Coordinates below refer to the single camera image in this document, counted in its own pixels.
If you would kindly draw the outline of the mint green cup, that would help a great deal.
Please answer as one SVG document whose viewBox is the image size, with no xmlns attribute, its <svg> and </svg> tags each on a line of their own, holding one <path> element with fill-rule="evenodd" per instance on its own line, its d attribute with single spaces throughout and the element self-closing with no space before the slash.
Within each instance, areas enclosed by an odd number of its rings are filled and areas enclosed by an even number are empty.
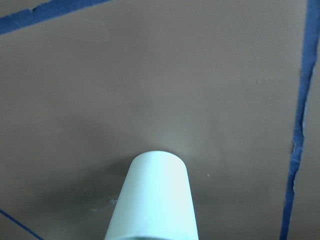
<svg viewBox="0 0 320 240">
<path fill-rule="evenodd" d="M 187 168 L 176 155 L 147 151 L 131 162 L 107 240 L 197 240 Z"/>
</svg>

